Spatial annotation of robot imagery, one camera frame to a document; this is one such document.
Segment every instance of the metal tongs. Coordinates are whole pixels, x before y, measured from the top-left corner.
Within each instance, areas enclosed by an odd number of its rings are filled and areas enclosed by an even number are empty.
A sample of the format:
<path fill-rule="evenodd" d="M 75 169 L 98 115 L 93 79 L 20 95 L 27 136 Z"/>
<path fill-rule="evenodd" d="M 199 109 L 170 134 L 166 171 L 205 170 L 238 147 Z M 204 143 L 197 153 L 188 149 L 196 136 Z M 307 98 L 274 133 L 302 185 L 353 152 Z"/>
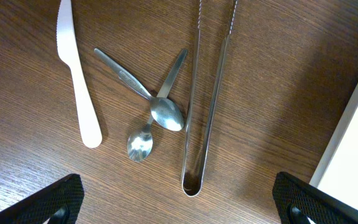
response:
<path fill-rule="evenodd" d="M 196 86 L 196 73 L 197 73 L 197 66 L 198 66 L 198 50 L 200 47 L 200 19 L 201 19 L 201 3 L 202 0 L 200 0 L 199 8 L 198 8 L 198 19 L 197 19 L 197 26 L 196 26 L 196 32 L 195 32 L 195 43 L 194 43 L 194 52 L 193 52 L 193 72 L 191 76 L 191 91 L 190 91 L 190 100 L 189 100 L 189 107 L 187 112 L 187 120 L 185 125 L 185 150 L 183 151 L 183 164 L 182 164 L 182 170 L 181 170 L 181 187 L 185 194 L 189 197 L 197 196 L 201 188 L 203 186 L 203 179 L 204 179 L 204 170 L 205 170 L 205 164 L 206 164 L 206 155 L 208 152 L 208 146 L 209 146 L 209 137 L 211 136 L 212 131 L 212 124 L 214 120 L 214 114 L 215 114 L 215 106 L 216 106 L 216 100 L 219 95 L 219 87 L 221 84 L 221 80 L 223 77 L 223 67 L 224 63 L 226 61 L 226 50 L 227 46 L 229 45 L 229 39 L 231 32 L 233 30 L 233 21 L 234 21 L 234 15 L 236 13 L 236 7 L 237 7 L 238 0 L 234 0 L 233 2 L 233 9 L 232 9 L 232 16 L 229 23 L 229 27 L 227 29 L 227 34 L 225 38 L 222 41 L 221 46 L 221 52 L 219 55 L 219 62 L 218 62 L 218 68 L 216 70 L 216 79 L 214 84 L 214 90 L 212 93 L 211 103 L 209 105 L 209 112 L 208 112 L 208 120 L 206 122 L 206 128 L 204 133 L 204 143 L 203 148 L 201 151 L 201 157 L 197 160 L 197 165 L 195 167 L 195 174 L 191 172 L 186 172 L 186 155 L 187 155 L 187 149 L 188 149 L 188 143 L 190 138 L 190 126 L 191 126 L 191 118 L 193 113 L 193 100 L 194 100 L 194 91 Z"/>

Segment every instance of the brown wooden surface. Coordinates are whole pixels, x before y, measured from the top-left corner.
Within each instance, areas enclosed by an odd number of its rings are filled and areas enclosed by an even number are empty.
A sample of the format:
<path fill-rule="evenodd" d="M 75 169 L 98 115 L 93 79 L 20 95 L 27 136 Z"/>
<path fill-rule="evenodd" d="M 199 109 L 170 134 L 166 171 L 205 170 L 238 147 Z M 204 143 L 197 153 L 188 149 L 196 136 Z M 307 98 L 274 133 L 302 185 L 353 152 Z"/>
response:
<path fill-rule="evenodd" d="M 0 1 L 0 210 L 81 175 L 78 223 L 278 223 L 275 174 L 309 181 L 358 81 L 358 1 L 239 1 L 201 194 L 180 185 L 184 131 L 153 124 L 154 148 L 128 159 L 149 116 L 99 47 L 158 91 L 190 51 L 170 98 L 186 111 L 196 1 L 73 1 L 80 59 L 103 133 L 81 142 L 68 67 L 56 48 L 59 1 Z M 201 148 L 231 2 L 204 3 L 190 156 Z"/>

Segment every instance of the spoon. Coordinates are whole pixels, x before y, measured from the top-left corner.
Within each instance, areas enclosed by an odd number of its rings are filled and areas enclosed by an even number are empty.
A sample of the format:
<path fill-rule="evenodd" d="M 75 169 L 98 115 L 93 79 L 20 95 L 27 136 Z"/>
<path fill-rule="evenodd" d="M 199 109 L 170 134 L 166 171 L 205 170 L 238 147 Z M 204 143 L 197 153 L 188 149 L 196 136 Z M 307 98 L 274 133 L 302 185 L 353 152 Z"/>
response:
<path fill-rule="evenodd" d="M 167 78 L 165 79 L 157 97 L 168 96 L 169 91 L 171 90 L 171 87 L 173 85 L 173 82 L 175 81 L 175 78 L 179 72 L 179 69 L 186 58 L 186 55 L 187 55 L 187 50 L 182 49 L 182 51 L 180 52 L 177 58 L 177 61 L 175 62 Z M 128 143 L 127 143 L 128 156 L 130 159 L 132 159 L 135 162 L 140 162 L 144 160 L 152 150 L 153 137 L 150 130 L 152 123 L 153 123 L 153 116 L 150 116 L 148 122 L 143 128 L 134 131 L 129 136 Z"/>
<path fill-rule="evenodd" d="M 152 117 L 159 125 L 171 131 L 180 131 L 183 128 L 183 116 L 180 113 L 179 107 L 172 100 L 169 100 L 166 97 L 152 96 L 146 88 L 125 68 L 120 66 L 101 50 L 94 49 L 94 52 L 118 74 L 118 77 L 123 82 L 125 82 L 140 96 L 143 96 L 145 99 L 150 101 Z"/>

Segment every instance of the white knife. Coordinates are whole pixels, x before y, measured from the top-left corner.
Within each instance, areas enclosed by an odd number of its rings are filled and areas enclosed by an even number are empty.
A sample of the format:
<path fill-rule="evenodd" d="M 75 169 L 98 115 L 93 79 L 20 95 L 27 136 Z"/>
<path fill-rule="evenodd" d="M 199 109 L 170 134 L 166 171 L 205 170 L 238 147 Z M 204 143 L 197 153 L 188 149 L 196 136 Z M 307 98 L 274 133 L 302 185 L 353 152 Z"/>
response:
<path fill-rule="evenodd" d="M 59 57 L 69 66 L 73 77 L 82 141 L 86 147 L 97 147 L 102 142 L 102 134 L 82 73 L 80 56 L 75 41 L 71 0 L 62 0 L 60 3 L 56 40 Z"/>

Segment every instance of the white knife handle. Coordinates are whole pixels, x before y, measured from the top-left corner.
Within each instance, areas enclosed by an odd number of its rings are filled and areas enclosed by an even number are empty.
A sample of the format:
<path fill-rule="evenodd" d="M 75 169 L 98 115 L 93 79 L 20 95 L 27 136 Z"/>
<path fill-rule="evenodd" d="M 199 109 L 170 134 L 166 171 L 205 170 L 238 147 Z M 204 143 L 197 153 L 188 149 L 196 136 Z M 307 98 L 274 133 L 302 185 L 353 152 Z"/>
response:
<path fill-rule="evenodd" d="M 70 65 L 73 77 L 75 101 L 77 105 L 78 123 L 80 124 L 81 138 L 89 148 L 98 147 L 102 142 L 98 118 L 94 112 L 90 94 L 86 87 L 80 60 Z"/>

